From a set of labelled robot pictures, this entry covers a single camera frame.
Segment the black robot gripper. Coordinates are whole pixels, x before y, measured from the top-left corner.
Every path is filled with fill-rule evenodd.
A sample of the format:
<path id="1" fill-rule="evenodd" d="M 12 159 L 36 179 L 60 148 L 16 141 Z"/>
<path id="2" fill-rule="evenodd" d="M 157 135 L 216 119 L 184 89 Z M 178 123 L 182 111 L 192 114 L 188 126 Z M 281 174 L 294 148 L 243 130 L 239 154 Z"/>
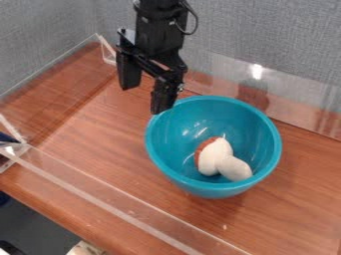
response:
<path id="1" fill-rule="evenodd" d="M 183 45 L 187 9 L 183 0 L 133 0 L 135 29 L 117 30 L 116 64 L 120 87 L 140 85 L 141 72 L 156 78 L 151 91 L 151 113 L 167 111 L 182 90 L 187 71 L 178 51 Z"/>

